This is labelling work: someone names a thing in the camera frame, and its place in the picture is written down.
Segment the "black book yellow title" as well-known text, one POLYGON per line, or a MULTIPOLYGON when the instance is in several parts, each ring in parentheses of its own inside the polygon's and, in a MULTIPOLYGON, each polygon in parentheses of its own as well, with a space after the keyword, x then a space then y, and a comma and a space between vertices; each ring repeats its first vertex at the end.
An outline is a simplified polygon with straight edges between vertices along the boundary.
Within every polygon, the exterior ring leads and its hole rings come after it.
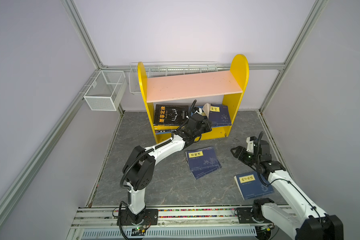
POLYGON ((156 105, 154 126, 180 126, 189 115, 187 105, 156 105))

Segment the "yellow cartoon book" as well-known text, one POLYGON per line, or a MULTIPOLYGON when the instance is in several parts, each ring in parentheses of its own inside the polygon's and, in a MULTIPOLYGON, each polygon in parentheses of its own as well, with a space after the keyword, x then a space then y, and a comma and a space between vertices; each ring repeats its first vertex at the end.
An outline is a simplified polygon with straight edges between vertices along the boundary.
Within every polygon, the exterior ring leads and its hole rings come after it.
POLYGON ((176 130, 180 126, 167 126, 167 125, 157 125, 154 126, 155 131, 169 131, 169 130, 176 130))

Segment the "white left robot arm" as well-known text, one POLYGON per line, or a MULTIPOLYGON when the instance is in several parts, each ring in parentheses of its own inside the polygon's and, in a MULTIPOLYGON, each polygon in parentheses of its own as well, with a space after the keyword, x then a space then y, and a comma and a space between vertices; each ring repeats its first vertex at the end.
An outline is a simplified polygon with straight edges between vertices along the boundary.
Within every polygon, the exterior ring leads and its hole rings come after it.
POLYGON ((168 156, 198 142, 203 134, 211 131, 211 122, 194 113, 172 131, 167 140, 147 148, 137 146, 132 150, 122 170, 120 188, 128 192, 128 202, 122 204, 133 224, 140 224, 146 217, 145 188, 152 181, 155 166, 168 156))

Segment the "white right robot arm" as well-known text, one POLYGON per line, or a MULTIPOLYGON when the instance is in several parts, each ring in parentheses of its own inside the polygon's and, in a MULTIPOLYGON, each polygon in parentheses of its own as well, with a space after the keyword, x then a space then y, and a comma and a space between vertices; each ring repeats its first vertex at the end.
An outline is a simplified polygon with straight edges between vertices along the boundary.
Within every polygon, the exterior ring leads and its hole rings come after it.
POLYGON ((293 240, 342 240, 343 222, 336 215, 327 214, 311 200, 293 181, 286 168, 272 160, 270 145, 258 137, 247 138, 247 147, 231 149, 234 158, 252 168, 262 186, 275 188, 295 216, 282 210, 273 200, 262 198, 254 200, 250 213, 257 223, 270 221, 293 240))

